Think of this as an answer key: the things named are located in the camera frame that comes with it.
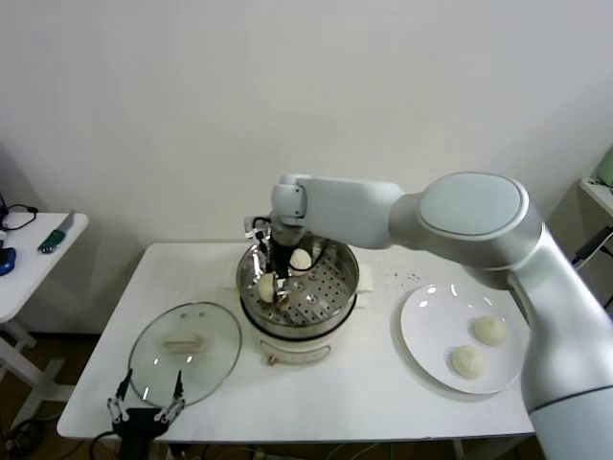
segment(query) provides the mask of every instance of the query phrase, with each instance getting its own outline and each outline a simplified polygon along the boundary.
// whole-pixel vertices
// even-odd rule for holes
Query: blue object
[[[0,276],[6,275],[15,268],[17,251],[14,247],[0,249]]]

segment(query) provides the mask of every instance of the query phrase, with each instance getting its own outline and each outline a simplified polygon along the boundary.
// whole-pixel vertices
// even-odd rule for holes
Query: white table
[[[579,181],[579,186],[613,218],[613,194],[611,193],[613,189],[602,185],[592,177],[583,177]]]
[[[63,359],[52,359],[47,368],[40,371],[20,354],[23,347],[32,348],[36,342],[17,322],[12,321],[89,221],[86,215],[76,214],[73,226],[58,250],[53,254],[38,254],[38,246],[66,216],[68,215],[63,213],[40,213],[34,222],[22,229],[8,232],[5,238],[4,247],[14,247],[17,257],[14,270],[0,276],[0,323],[4,323],[2,328],[15,338],[17,344],[13,348],[0,337],[0,361],[3,363],[0,379],[8,370],[33,389],[13,425],[31,418],[43,401],[68,401],[73,389],[72,386],[54,383]],[[8,226],[17,226],[29,217],[30,214],[10,213],[5,223]]]
[[[57,424],[60,435],[93,438],[110,428],[106,398],[125,377],[135,339],[162,312],[193,301],[231,310],[243,331],[243,348],[228,379],[212,396],[188,406],[160,441],[363,442],[533,432],[519,379],[491,396],[455,392],[425,374],[399,337],[399,307],[408,291],[438,282],[475,285],[458,265],[402,248],[355,250],[374,274],[370,305],[352,314],[324,360],[270,367],[256,347],[238,294],[227,288],[229,269],[246,247],[159,243],[148,248]],[[409,279],[412,273],[420,278]],[[521,321],[527,340],[528,327],[511,296],[482,289],[503,314]],[[129,390],[126,406],[143,403]]]

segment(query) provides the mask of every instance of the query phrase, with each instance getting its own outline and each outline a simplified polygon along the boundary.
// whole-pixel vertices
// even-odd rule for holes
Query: perforated steamer tray
[[[357,260],[345,244],[306,236],[300,247],[318,264],[302,276],[288,280],[289,294],[280,304],[260,299],[258,281],[265,258],[256,245],[238,265],[240,302],[249,320],[262,332],[282,340],[311,340],[329,334],[349,317],[359,279]]]

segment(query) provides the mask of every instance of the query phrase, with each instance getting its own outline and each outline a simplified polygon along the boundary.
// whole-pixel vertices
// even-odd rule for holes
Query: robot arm
[[[510,290],[532,330],[522,393],[546,454],[613,456],[613,325],[521,184],[464,172],[405,195],[391,183],[287,174],[272,203],[278,235],[309,231],[371,249],[427,250]]]

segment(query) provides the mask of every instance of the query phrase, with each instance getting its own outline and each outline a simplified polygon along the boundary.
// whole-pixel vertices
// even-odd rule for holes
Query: glass pot lid
[[[236,317],[221,305],[180,305],[154,319],[136,339],[130,383],[147,403],[166,406],[181,371],[185,403],[197,403],[230,375],[241,344]]]

